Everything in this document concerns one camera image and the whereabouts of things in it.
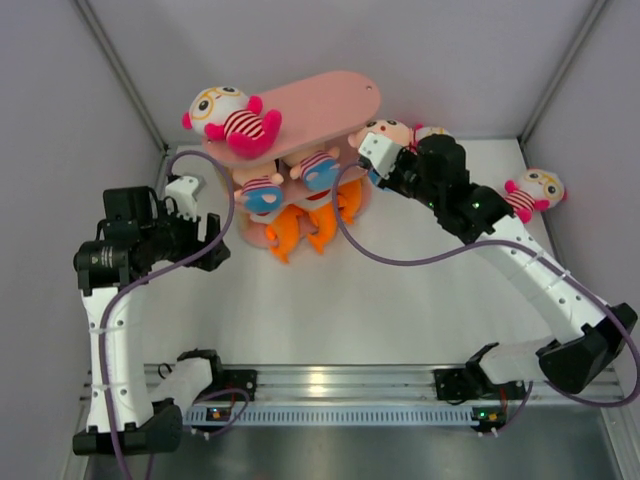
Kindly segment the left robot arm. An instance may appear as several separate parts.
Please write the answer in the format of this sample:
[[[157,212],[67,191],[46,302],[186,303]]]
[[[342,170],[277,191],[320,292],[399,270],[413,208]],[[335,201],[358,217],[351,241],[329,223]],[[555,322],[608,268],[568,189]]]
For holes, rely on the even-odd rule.
[[[219,216],[197,215],[200,188],[186,176],[171,181],[163,198],[144,186],[103,193],[105,217],[73,260],[91,343],[90,411],[73,438],[77,455],[173,452],[198,396],[215,399],[225,390],[214,350],[182,353],[154,390],[144,367],[142,304],[153,266],[167,261],[211,272],[230,256]]]

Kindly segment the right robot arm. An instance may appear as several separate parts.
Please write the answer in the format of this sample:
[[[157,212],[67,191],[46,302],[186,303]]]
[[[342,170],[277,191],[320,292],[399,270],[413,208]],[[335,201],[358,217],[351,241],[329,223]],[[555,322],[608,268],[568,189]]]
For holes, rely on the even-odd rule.
[[[548,325],[549,337],[485,346],[469,361],[468,388],[491,396],[502,384],[546,381],[581,393],[620,353],[638,319],[626,303],[610,306],[585,289],[529,234],[504,197],[470,179],[466,151],[448,135],[415,150],[373,135],[359,149],[382,188],[428,207],[438,224],[492,264]]]

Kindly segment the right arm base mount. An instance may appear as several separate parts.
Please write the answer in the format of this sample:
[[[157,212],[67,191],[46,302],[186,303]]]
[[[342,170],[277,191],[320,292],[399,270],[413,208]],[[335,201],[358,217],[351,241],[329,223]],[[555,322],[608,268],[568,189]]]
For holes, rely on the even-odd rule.
[[[483,374],[466,368],[446,368],[433,371],[436,397],[450,404],[475,400],[522,400],[526,387],[522,382],[492,384]]]

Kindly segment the orange shrimp plush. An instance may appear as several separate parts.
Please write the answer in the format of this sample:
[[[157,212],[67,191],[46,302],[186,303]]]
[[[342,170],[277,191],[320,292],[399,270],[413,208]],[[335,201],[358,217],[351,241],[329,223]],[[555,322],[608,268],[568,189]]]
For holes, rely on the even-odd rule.
[[[340,185],[337,189],[338,213],[346,224],[352,224],[360,210],[363,198],[361,180],[354,180]],[[317,253],[323,254],[325,246],[330,243],[338,230],[336,215],[332,205],[332,193],[326,190],[305,198],[299,206],[305,210],[314,233],[306,235],[308,242]]]
[[[313,232],[310,211],[297,205],[286,206],[265,229],[271,254],[283,264],[307,234]]]

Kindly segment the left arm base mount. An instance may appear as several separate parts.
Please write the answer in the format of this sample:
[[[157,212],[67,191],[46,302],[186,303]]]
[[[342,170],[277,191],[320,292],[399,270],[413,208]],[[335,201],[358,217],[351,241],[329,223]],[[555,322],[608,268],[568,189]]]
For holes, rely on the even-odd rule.
[[[246,392],[251,401],[255,399],[258,371],[252,368],[223,369],[216,375],[214,390],[239,389]]]

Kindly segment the boy doll black hair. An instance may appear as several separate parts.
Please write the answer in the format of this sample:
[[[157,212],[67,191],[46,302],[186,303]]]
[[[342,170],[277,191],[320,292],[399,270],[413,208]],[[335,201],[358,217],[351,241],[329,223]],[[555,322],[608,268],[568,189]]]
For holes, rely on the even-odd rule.
[[[347,137],[347,141],[350,147],[354,148],[358,153],[358,147],[360,146],[365,135],[369,132],[376,134],[382,134],[397,144],[403,146],[403,150],[399,153],[396,162],[403,154],[409,153],[409,143],[412,139],[412,129],[402,122],[389,119],[378,119],[369,121],[364,127],[360,128],[355,133],[351,133]],[[389,179],[382,179],[378,177],[374,171],[369,170],[369,177],[372,183],[379,189],[386,187],[386,182]]]

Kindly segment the boy doll striped shirt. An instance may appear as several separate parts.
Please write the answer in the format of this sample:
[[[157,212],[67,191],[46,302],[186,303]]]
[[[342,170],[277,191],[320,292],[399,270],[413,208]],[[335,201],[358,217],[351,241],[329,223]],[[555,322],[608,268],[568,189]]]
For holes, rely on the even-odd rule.
[[[281,158],[289,167],[292,180],[300,180],[310,191],[320,192],[332,187],[339,173],[340,148],[312,146]]]

